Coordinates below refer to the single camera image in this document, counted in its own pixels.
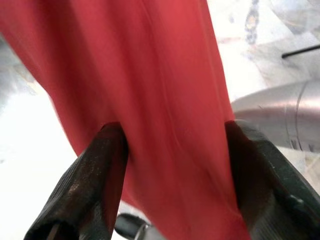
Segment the red fabric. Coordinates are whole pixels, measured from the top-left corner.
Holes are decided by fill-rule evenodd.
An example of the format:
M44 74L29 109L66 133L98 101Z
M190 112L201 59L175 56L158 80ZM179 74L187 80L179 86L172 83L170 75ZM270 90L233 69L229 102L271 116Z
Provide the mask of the red fabric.
M120 121L122 198L170 240L249 239L224 122L233 118L204 0L0 0L1 31L51 96L75 152Z

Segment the red cloth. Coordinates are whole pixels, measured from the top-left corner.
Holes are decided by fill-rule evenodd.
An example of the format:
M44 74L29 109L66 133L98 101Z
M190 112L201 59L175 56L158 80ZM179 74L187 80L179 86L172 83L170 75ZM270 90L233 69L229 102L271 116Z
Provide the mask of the red cloth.
M103 124L121 122L130 148L122 198L168 239L249 239L205 0L0 0L0 24L77 154Z

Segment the marble surface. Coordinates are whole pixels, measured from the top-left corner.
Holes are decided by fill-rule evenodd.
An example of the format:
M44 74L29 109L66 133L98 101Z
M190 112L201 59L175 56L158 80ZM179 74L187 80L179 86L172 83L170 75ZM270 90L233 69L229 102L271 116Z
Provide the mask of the marble surface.
M320 80L320 50L281 58L320 43L319 0L208 0L208 6L231 101ZM320 193L320 156L280 150ZM50 98L0 38L1 240L23 238L75 158ZM125 204L119 210L138 213Z

